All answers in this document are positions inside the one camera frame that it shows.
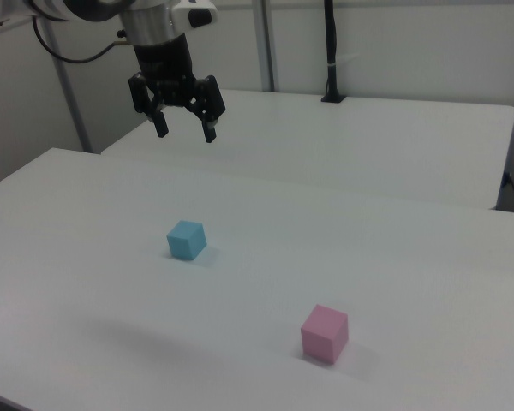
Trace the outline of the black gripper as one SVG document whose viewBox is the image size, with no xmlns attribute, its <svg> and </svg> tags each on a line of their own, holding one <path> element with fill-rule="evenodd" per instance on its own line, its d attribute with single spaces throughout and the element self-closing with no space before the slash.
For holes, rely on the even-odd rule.
<svg viewBox="0 0 514 411">
<path fill-rule="evenodd" d="M 225 105 L 213 75 L 195 80 L 186 36 L 160 45 L 135 46 L 134 52 L 140 73 L 132 76 L 128 85 L 135 111 L 144 114 L 154 124 L 158 137 L 164 138 L 169 133 L 164 106 L 188 105 L 188 110 L 201 120 L 206 143 L 212 143 Z"/>
</svg>

